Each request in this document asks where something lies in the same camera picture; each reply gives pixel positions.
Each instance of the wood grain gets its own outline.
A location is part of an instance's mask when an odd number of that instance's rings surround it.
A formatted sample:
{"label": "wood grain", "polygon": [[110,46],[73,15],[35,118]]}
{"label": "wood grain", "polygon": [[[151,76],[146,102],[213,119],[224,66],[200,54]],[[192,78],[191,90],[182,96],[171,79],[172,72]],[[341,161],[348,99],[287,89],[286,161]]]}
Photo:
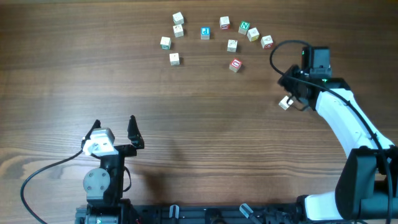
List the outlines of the wood grain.
{"label": "wood grain", "polygon": [[[345,164],[316,113],[283,111],[270,51],[238,33],[242,20],[278,43],[302,39],[331,48],[335,77],[392,141],[398,140],[398,30],[393,1],[136,1],[0,6],[0,223],[34,223],[19,189],[33,171],[79,150],[95,119],[128,143],[136,115],[146,148],[127,159],[134,204],[238,205],[292,202],[331,191]],[[174,38],[182,11],[185,36]],[[231,30],[218,19],[229,16]],[[200,40],[200,27],[211,40]],[[172,38],[162,50],[160,38]],[[227,52],[228,39],[238,52]],[[275,55],[285,70],[301,46]],[[181,65],[171,67],[169,53]],[[237,57],[238,73],[228,69]],[[26,188],[49,223],[72,223],[84,205],[79,156]]]}

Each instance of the toy block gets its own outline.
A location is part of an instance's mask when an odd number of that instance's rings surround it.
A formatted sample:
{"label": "toy block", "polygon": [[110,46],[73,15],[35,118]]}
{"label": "toy block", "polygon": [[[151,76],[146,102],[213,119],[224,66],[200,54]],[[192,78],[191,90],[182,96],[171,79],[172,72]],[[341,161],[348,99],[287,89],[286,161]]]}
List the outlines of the toy block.
{"label": "toy block", "polygon": [[224,16],[220,18],[220,27],[221,29],[229,29],[229,16]]}
{"label": "toy block", "polygon": [[274,44],[274,41],[272,41],[271,35],[261,38],[261,46],[263,49],[271,48],[273,44]]}
{"label": "toy block", "polygon": [[281,108],[283,108],[284,110],[287,110],[287,108],[289,108],[292,104],[293,104],[293,100],[289,99],[290,97],[285,96],[280,102],[279,102],[279,106]]}
{"label": "toy block", "polygon": [[250,23],[242,21],[241,25],[239,26],[238,32],[240,34],[246,35],[248,33],[249,27],[250,27]]}
{"label": "toy block", "polygon": [[162,49],[170,50],[171,45],[172,39],[170,39],[170,37],[162,37],[162,40],[160,40],[160,46],[162,47]]}
{"label": "toy block", "polygon": [[226,48],[227,51],[236,52],[236,48],[237,47],[238,47],[238,41],[237,40],[228,40],[228,46]]}
{"label": "toy block", "polygon": [[202,40],[210,40],[210,28],[209,27],[202,27],[200,29],[200,38]]}
{"label": "toy block", "polygon": [[174,36],[175,37],[182,37],[184,36],[184,30],[182,29],[181,24],[173,26]]}
{"label": "toy block", "polygon": [[257,40],[259,38],[259,36],[260,36],[260,33],[257,30],[257,28],[248,30],[248,38],[249,38],[250,42]]}
{"label": "toy block", "polygon": [[232,62],[229,65],[229,69],[231,69],[234,72],[237,72],[242,66],[242,62],[236,58],[232,60]]}
{"label": "toy block", "polygon": [[184,17],[182,16],[181,12],[173,15],[173,21],[175,25],[184,24]]}
{"label": "toy block", "polygon": [[178,53],[170,54],[170,63],[172,65],[180,64],[180,57],[178,56]]}

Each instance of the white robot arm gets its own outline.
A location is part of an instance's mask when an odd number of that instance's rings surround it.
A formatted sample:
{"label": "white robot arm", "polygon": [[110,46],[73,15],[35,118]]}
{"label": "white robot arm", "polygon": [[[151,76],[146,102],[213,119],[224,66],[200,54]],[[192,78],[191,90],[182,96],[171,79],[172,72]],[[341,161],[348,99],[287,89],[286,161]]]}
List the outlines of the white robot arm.
{"label": "white robot arm", "polygon": [[[331,89],[338,93],[361,113],[372,131],[377,134],[377,138],[383,149],[389,149],[393,143],[384,137],[370,122],[368,117],[362,112],[361,108],[355,102],[352,91],[344,88]],[[344,152],[348,157],[352,149],[361,146],[367,146],[370,149],[377,149],[374,141],[371,139],[363,123],[358,119],[354,112],[346,106],[339,98],[331,93],[320,92],[316,111],[330,125]],[[305,198],[305,211],[307,217],[313,221],[319,220],[342,220],[336,207],[335,191],[320,195],[309,195]]]}

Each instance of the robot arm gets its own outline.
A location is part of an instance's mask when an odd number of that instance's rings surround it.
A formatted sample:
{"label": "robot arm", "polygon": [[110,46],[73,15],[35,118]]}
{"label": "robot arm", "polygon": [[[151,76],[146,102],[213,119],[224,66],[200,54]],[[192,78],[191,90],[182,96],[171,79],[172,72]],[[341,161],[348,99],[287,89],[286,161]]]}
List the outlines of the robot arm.
{"label": "robot arm", "polygon": [[[390,140],[384,137],[374,127],[368,117],[366,117],[361,108],[355,102],[352,91],[345,90],[344,88],[331,90],[350,101],[351,104],[361,113],[372,131],[377,134],[377,138],[383,149],[389,149],[390,146],[393,145]],[[377,149],[363,123],[358,119],[354,112],[331,93],[326,91],[319,93],[316,111],[332,128],[341,146],[343,146],[346,157],[349,156],[352,149],[357,149],[361,146],[367,146],[370,149]]]}
{"label": "robot arm", "polygon": [[[298,198],[297,203],[303,210],[302,220],[313,222],[387,218],[389,187],[386,181],[375,181],[375,175],[377,170],[386,174],[382,161],[384,155],[381,155],[383,152],[391,159],[392,189],[397,191],[397,148],[366,117],[355,102],[347,83],[342,78],[331,77],[327,47],[304,48],[302,55],[304,69],[300,69],[298,65],[290,67],[278,83],[299,102],[307,104],[326,120],[348,158],[335,191]],[[385,150],[379,150],[369,129],[353,110],[358,111]],[[394,193],[391,200],[393,218],[398,217],[397,193]]]}
{"label": "robot arm", "polygon": [[[362,112],[350,90],[345,90],[344,88],[332,90],[346,100],[349,100],[361,113],[373,132],[377,133],[377,138],[383,149],[389,149],[393,146],[393,143],[384,137]],[[320,92],[316,103],[316,111],[330,125],[340,144],[343,146],[347,157],[352,149],[358,149],[361,146],[366,146],[369,149],[377,149],[363,123],[354,112],[336,96],[326,91]],[[305,211],[307,218],[314,221],[342,220],[343,218],[337,209],[335,198],[335,191],[306,197]]]}
{"label": "robot arm", "polygon": [[137,155],[144,148],[144,140],[138,130],[135,116],[130,117],[127,137],[131,144],[114,146],[115,137],[109,128],[101,128],[96,121],[93,129],[83,138],[82,149],[86,155],[99,159],[99,168],[90,170],[83,180],[88,205],[76,210],[75,223],[135,223],[139,218],[129,199],[122,199],[124,166],[126,157]]}

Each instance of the green letter n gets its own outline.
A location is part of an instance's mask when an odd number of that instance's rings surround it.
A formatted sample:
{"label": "green letter n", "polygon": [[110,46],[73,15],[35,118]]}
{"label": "green letter n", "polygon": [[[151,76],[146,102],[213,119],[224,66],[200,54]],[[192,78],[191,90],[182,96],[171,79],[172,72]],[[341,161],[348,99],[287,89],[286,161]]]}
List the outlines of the green letter n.
{"label": "green letter n", "polygon": [[250,23],[242,21],[241,28],[242,29],[249,29]]}

